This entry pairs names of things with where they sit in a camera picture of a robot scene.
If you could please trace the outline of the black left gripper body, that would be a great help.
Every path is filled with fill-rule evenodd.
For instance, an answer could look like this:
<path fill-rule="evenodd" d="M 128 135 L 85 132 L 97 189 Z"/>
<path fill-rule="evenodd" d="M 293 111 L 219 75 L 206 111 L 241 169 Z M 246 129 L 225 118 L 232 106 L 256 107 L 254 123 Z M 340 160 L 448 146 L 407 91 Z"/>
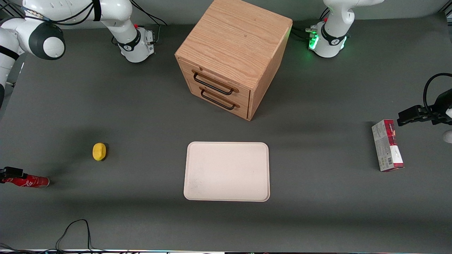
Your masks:
<path fill-rule="evenodd" d="M 428 105 L 427 90 L 423 91 L 423 105 L 427 111 L 427 116 L 433 125 L 446 124 L 452 125 L 451 120 L 451 105 L 452 105 L 452 90 L 447 90 L 441 93 L 435 103 Z"/>

